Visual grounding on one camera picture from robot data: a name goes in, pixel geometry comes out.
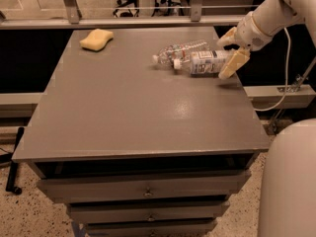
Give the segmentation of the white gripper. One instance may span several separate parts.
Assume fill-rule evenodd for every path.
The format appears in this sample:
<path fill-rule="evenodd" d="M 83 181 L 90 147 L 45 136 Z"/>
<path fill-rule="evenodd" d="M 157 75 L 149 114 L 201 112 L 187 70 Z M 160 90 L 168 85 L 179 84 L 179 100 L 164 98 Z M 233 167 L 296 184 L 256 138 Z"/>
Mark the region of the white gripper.
<path fill-rule="evenodd" d="M 273 38 L 264 34 L 257 26 L 253 13 L 249 12 L 237 25 L 231 28 L 218 41 L 217 45 L 224 47 L 237 43 L 239 47 L 227 57 L 218 77 L 222 80 L 230 78 L 238 69 L 250 59 L 250 50 L 258 51 L 268 44 Z"/>

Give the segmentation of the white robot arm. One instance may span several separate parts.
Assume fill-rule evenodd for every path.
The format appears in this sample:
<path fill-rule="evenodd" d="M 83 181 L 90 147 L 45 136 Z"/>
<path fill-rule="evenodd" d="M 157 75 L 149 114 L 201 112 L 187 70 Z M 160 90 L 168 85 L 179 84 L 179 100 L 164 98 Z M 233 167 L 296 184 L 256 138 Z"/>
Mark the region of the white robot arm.
<path fill-rule="evenodd" d="M 237 44 L 219 73 L 233 75 L 288 26 L 304 23 L 316 44 L 316 0 L 265 0 L 217 42 Z M 274 139 L 263 172 L 258 237 L 316 237 L 316 119 L 285 128 Z"/>

